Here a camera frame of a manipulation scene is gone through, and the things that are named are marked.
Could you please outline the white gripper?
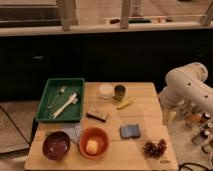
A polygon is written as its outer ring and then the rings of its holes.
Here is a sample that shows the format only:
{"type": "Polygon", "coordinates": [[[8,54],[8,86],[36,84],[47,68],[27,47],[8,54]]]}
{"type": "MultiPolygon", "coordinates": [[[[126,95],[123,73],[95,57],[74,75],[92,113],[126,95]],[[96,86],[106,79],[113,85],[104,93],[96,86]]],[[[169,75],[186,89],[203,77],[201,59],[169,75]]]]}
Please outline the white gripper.
{"type": "Polygon", "coordinates": [[[166,102],[163,100],[160,101],[160,104],[163,115],[163,124],[168,126],[176,116],[176,105],[174,103],[166,102]]]}

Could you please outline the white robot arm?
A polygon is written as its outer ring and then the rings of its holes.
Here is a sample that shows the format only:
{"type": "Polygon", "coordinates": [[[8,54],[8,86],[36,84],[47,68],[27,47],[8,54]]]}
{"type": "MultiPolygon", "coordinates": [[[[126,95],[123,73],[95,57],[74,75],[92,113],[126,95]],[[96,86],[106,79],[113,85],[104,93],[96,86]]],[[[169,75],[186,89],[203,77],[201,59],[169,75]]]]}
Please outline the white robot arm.
{"type": "Polygon", "coordinates": [[[208,70],[199,62],[172,69],[166,74],[166,86],[158,94],[164,125],[169,124],[172,112],[185,101],[213,114],[213,88],[205,84],[207,78],[208,70]]]}

